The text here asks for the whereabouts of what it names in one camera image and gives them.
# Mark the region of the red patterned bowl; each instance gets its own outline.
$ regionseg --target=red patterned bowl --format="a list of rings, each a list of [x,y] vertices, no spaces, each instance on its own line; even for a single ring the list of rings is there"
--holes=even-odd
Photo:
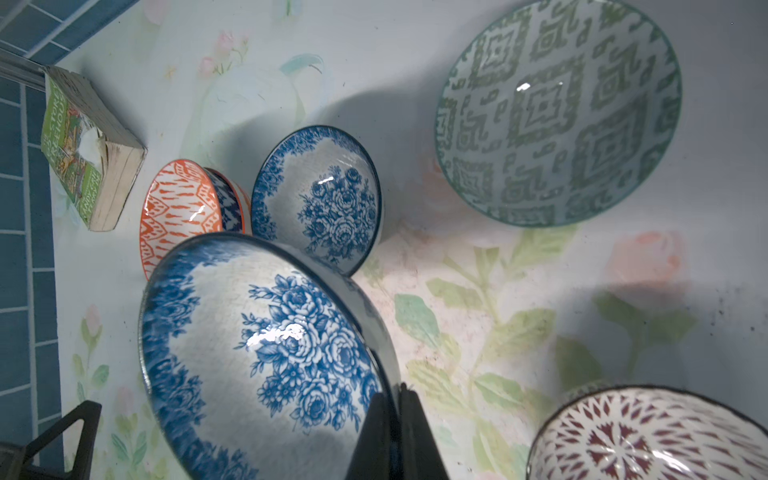
[[[623,387],[565,406],[538,433],[528,480],[765,480],[768,432],[688,392]]]
[[[189,237],[221,231],[250,235],[249,211],[242,189],[220,172],[189,160],[170,162],[152,181],[141,210],[144,275],[149,280],[165,254]]]

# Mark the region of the floral tabletop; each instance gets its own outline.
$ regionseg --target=floral tabletop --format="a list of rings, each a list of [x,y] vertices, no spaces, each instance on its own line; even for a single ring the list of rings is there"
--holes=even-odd
[[[433,140],[450,65],[519,3],[143,0],[63,60],[149,149],[113,232],[88,232],[53,185],[62,408],[104,406],[93,478],[185,476],[137,354],[152,178],[183,157],[250,191],[280,138],[317,123],[359,139],[379,170],[382,239],[354,280],[452,478],[522,480],[538,427],[593,381],[689,389],[768,424],[765,5],[634,0],[680,61],[675,138],[605,214],[524,230],[468,207]]]

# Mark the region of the book cover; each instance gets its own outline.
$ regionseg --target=book cover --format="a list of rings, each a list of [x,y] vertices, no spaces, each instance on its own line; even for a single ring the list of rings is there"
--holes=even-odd
[[[102,165],[98,129],[64,95],[55,82],[49,82],[41,148],[86,226],[91,223],[99,188]],[[96,164],[87,158],[96,160]]]

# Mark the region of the green patterned bowl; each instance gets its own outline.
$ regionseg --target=green patterned bowl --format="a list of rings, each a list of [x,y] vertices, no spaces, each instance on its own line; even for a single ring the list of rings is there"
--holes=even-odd
[[[648,178],[681,104],[677,57],[646,15],[619,2],[541,0],[488,26],[458,58],[437,110],[437,157],[485,215],[565,225]]]

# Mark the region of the blue tile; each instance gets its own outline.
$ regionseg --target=blue tile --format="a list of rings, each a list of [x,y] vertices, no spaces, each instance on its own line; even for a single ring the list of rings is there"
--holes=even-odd
[[[35,342],[47,342],[56,334],[56,276],[53,272],[32,274],[35,289]]]
[[[0,178],[0,230],[24,230],[24,182]]]
[[[32,55],[30,60],[36,61],[41,65],[56,65],[56,62],[64,58],[67,53],[69,52],[63,48],[47,43],[36,54]]]
[[[27,445],[32,441],[32,401],[29,389],[0,396],[0,441]]]
[[[59,23],[39,10],[25,7],[22,13],[0,31],[0,40],[29,50],[58,27]]]
[[[0,313],[0,391],[29,383],[29,313]]]
[[[58,344],[35,347],[38,372],[38,418],[61,412],[61,388],[58,379]]]
[[[8,13],[20,0],[0,0],[0,16]]]
[[[92,37],[121,13],[128,10],[137,0],[101,0],[92,6],[80,18],[72,22],[54,40],[59,45],[64,45],[74,50],[84,41]]]
[[[0,308],[27,305],[26,243],[25,235],[0,233]]]
[[[48,420],[38,425],[38,432],[43,433],[50,429],[56,422],[61,420],[58,416],[55,419]],[[64,471],[64,436],[59,435],[56,439],[47,444],[45,448],[40,451],[40,466],[43,468],[50,468],[57,472]]]
[[[29,210],[31,214],[32,266],[53,267],[51,225],[51,168],[39,148],[29,148]]]
[[[0,104],[0,174],[23,175],[22,111],[13,105]]]
[[[0,77],[0,98],[18,103],[19,96],[18,82]]]
[[[51,15],[66,20],[85,3],[85,0],[33,0],[32,3]]]
[[[45,119],[45,92],[27,88],[27,141],[40,144]]]
[[[27,51],[25,49],[19,48],[19,47],[15,47],[15,46],[7,44],[7,43],[0,43],[0,48],[2,48],[5,51],[10,51],[14,55],[24,56],[27,53]]]

